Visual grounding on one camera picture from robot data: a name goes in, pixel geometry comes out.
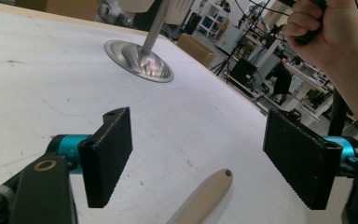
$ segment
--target shelf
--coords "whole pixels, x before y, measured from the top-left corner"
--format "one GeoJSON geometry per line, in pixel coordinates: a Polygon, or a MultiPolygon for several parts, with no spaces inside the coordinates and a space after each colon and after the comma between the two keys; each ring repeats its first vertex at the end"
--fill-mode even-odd
{"type": "Polygon", "coordinates": [[[213,31],[211,28],[206,28],[204,25],[200,24],[200,28],[206,30],[208,33],[216,35],[218,31],[213,31]]]}
{"type": "Polygon", "coordinates": [[[217,20],[216,18],[214,18],[214,17],[212,17],[210,15],[206,15],[206,17],[208,17],[211,21],[214,21],[214,22],[219,23],[219,24],[223,24],[221,21],[217,20]]]}
{"type": "Polygon", "coordinates": [[[215,3],[211,3],[211,5],[214,6],[215,8],[217,8],[219,11],[225,11],[222,7],[218,6],[215,3]]]}

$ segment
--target chair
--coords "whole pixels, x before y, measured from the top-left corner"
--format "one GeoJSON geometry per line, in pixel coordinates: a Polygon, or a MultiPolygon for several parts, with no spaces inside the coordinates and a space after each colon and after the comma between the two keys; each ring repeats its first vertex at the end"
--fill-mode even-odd
{"type": "MultiPolygon", "coordinates": [[[[153,2],[154,0],[118,0],[118,5],[123,10],[139,13],[147,11],[153,2]]],[[[106,53],[115,63],[136,76],[156,82],[172,81],[172,69],[152,52],[152,48],[164,22],[181,24],[192,3],[193,0],[162,0],[142,46],[110,40],[104,46],[106,53]]]]}

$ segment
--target cable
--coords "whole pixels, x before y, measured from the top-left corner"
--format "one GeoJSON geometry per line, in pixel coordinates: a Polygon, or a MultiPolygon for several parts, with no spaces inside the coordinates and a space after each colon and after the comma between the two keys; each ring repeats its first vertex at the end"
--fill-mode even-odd
{"type": "Polygon", "coordinates": [[[254,1],[252,1],[252,0],[249,0],[249,2],[255,4],[255,5],[259,6],[259,7],[262,7],[262,8],[264,8],[264,9],[268,10],[268,11],[272,11],[272,12],[276,12],[276,13],[279,13],[279,14],[283,14],[283,15],[285,15],[285,16],[289,16],[288,14],[286,14],[286,13],[284,13],[284,12],[276,11],[276,10],[273,10],[273,9],[271,9],[271,8],[261,6],[261,5],[257,4],[256,2],[254,2],[254,1]]]}
{"type": "Polygon", "coordinates": [[[243,13],[243,15],[245,15],[245,12],[242,10],[242,8],[240,7],[240,4],[238,4],[237,0],[235,0],[235,3],[237,4],[238,8],[243,13]]]}
{"type": "MultiPolygon", "coordinates": [[[[243,12],[242,8],[240,7],[240,4],[238,4],[237,0],[234,0],[234,1],[235,1],[235,3],[237,4],[237,6],[240,8],[240,11],[241,11],[243,14],[245,14],[245,12],[243,12]]],[[[283,15],[285,15],[285,16],[289,16],[288,14],[286,14],[286,13],[284,13],[284,12],[276,11],[276,10],[273,10],[273,9],[271,9],[271,8],[268,8],[268,7],[263,7],[263,6],[257,4],[256,2],[254,2],[254,1],[252,1],[252,0],[249,0],[249,2],[251,2],[251,3],[255,4],[255,5],[257,5],[258,7],[262,7],[262,8],[264,8],[264,9],[268,10],[268,11],[272,11],[272,12],[276,12],[276,13],[279,13],[279,14],[283,14],[283,15]]]]}
{"type": "Polygon", "coordinates": [[[261,74],[257,71],[257,70],[255,70],[256,72],[257,72],[257,74],[260,76],[260,81],[263,83],[263,78],[261,77],[261,74]]]}
{"type": "MultiPolygon", "coordinates": [[[[238,6],[238,8],[240,9],[240,11],[243,13],[243,16],[245,17],[245,19],[247,19],[256,29],[258,29],[258,30],[260,30],[261,32],[263,32],[264,35],[268,35],[268,34],[269,34],[269,33],[265,32],[264,30],[262,30],[262,29],[260,29],[259,27],[256,26],[256,24],[246,15],[246,13],[243,12],[243,10],[242,10],[241,6],[238,4],[238,1],[237,1],[237,0],[235,0],[235,3],[237,4],[237,6],[238,6]]],[[[280,38],[278,38],[278,37],[275,37],[275,38],[278,39],[278,40],[281,40],[281,41],[286,41],[285,39],[280,39],[280,38]]]]}

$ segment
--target metal rod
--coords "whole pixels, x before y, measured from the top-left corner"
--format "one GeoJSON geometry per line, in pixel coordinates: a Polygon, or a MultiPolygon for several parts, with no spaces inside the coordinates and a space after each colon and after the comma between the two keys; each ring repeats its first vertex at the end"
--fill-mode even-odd
{"type": "Polygon", "coordinates": [[[165,22],[165,18],[167,17],[167,11],[170,2],[171,0],[162,0],[161,5],[158,8],[157,15],[153,20],[149,34],[147,35],[144,45],[142,46],[142,53],[149,55],[152,51],[152,48],[156,43],[157,37],[159,35],[159,31],[161,30],[162,25],[165,22]]]}

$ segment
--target desk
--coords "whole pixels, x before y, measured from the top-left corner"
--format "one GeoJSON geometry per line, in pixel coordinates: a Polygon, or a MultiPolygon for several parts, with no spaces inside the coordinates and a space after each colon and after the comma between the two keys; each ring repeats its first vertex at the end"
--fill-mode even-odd
{"type": "Polygon", "coordinates": [[[255,39],[251,35],[247,35],[246,39],[248,39],[250,42],[254,43],[256,46],[264,46],[263,43],[261,43],[258,39],[255,39]]]}
{"type": "Polygon", "coordinates": [[[94,133],[102,114],[129,106],[133,152],[110,203],[88,209],[82,177],[71,176],[79,223],[166,223],[225,167],[234,182],[207,223],[306,223],[305,205],[262,151],[266,118],[255,106],[166,39],[154,51],[175,78],[155,83],[103,49],[111,39],[142,44],[145,33],[60,20],[0,6],[0,184],[51,136],[94,133]]]}
{"type": "MultiPolygon", "coordinates": [[[[300,70],[292,66],[290,63],[287,63],[285,65],[286,69],[300,77],[302,80],[304,80],[301,85],[296,89],[295,92],[290,95],[290,97],[282,104],[281,108],[285,110],[291,110],[297,106],[299,106],[302,98],[304,95],[307,94],[309,90],[316,90],[320,91],[324,94],[327,94],[330,90],[323,86],[319,81],[314,79],[313,77],[307,76],[306,74],[302,73],[300,70]]],[[[308,108],[306,105],[300,105],[304,111],[308,112],[311,116],[313,116],[315,119],[320,120],[319,116],[322,115],[324,111],[328,109],[328,107],[333,103],[333,97],[330,95],[321,105],[319,105],[316,109],[311,111],[312,109],[308,108]]]]}

